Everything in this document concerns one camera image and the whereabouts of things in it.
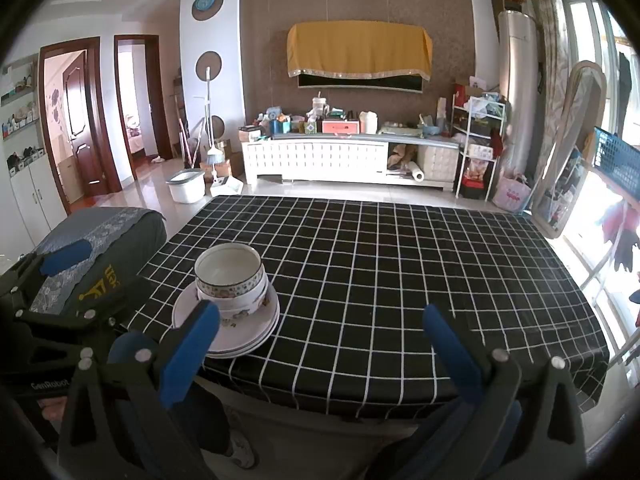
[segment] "blue heart decoration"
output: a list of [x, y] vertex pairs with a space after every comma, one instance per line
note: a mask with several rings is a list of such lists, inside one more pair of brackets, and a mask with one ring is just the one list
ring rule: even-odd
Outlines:
[[209, 10], [216, 0], [196, 0], [196, 9], [201, 12]]

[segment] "yellow cloth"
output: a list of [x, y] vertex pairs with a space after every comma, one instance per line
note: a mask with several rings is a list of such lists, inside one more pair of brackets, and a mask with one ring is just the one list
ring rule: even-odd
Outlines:
[[301, 73], [345, 79], [431, 77], [433, 45], [415, 25], [387, 22], [306, 22], [287, 38], [289, 77]]

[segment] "shoe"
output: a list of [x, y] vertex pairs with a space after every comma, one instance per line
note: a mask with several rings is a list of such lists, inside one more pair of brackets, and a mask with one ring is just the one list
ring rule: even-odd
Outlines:
[[242, 469], [254, 468], [257, 465], [254, 450], [246, 437], [238, 430], [231, 430], [229, 440], [233, 449], [229, 457], [231, 462]]

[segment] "pink bag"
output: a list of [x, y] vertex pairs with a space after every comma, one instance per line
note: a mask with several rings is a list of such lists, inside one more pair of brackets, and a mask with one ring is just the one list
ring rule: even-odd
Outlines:
[[526, 184], [513, 178], [502, 177], [498, 182], [493, 202], [500, 209], [518, 213], [524, 208], [530, 194], [531, 190]]

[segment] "red drawer box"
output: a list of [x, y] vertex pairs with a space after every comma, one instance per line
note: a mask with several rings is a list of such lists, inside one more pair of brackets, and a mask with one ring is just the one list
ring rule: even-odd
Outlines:
[[324, 134], [359, 134], [360, 121], [322, 121]]

